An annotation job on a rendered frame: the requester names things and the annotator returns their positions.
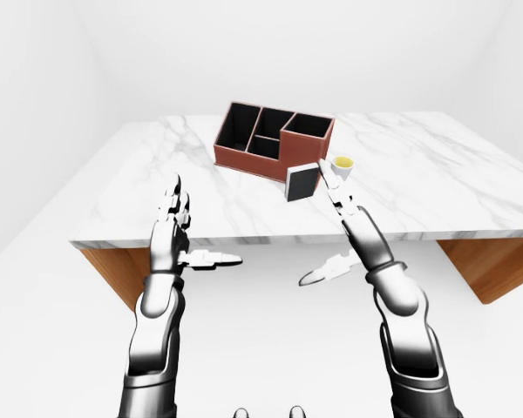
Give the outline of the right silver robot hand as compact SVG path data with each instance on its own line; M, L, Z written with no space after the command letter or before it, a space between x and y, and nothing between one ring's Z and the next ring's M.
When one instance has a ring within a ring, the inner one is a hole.
M355 202L350 189L332 170L330 162L320 158L318 165L329 199L341 219L352 249L345 256L332 256L322 266L305 274L299 280L300 287L333 280L348 273L355 264L362 263L369 272L394 261L391 249L372 217Z

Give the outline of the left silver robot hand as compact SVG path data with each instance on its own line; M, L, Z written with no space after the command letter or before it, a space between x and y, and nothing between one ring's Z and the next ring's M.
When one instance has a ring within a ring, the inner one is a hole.
M182 190L180 175L169 179L160 202L157 219L150 239L150 268L152 273L181 274L185 267L194 270L215 269L217 266L237 266L242 258L229 253L206 249L189 251L187 229L191 224L190 198Z

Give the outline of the black book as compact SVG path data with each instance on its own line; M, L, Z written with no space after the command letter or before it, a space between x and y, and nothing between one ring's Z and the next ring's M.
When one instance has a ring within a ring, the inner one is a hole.
M311 197L319 179L319 165L308 163L287 169L285 198L288 202Z

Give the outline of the red-brown desk caddy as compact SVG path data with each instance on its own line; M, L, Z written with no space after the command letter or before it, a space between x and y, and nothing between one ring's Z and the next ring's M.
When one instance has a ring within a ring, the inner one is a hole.
M214 141L215 164L285 182L292 166L327 156L335 119L233 102Z

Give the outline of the white cup with yellow inside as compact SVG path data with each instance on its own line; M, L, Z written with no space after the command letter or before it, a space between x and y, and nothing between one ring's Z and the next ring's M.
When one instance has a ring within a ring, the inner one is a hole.
M354 161L347 156L336 156L331 160L332 171L346 181L354 166Z

